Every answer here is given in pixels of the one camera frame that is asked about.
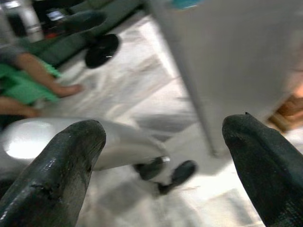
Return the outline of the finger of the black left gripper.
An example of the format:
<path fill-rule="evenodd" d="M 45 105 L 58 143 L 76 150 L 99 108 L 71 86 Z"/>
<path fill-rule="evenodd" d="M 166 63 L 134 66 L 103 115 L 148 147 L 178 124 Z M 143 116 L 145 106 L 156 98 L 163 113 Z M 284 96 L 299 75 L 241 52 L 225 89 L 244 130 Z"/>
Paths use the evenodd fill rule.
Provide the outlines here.
<path fill-rule="evenodd" d="M 178 165 L 171 176 L 173 185 L 181 185 L 190 179 L 197 171 L 197 164 L 193 160 L 187 160 Z"/>

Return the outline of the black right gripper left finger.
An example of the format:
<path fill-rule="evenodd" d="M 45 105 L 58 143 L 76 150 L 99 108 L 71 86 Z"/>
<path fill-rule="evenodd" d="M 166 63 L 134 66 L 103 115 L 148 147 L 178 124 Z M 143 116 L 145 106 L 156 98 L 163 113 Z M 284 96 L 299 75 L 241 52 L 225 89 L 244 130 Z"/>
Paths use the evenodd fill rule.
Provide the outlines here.
<path fill-rule="evenodd" d="M 106 132 L 95 120 L 57 133 L 1 198 L 1 226 L 75 226 L 105 143 Z"/>

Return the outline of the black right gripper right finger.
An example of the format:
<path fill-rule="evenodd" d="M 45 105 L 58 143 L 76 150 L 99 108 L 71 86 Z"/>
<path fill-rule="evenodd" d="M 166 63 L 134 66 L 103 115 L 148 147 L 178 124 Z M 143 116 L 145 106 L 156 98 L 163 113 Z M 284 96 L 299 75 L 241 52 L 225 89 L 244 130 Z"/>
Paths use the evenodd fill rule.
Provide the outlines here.
<path fill-rule="evenodd" d="M 303 225 L 303 155 L 249 113 L 227 116 L 222 135 L 237 175 L 267 227 Z"/>

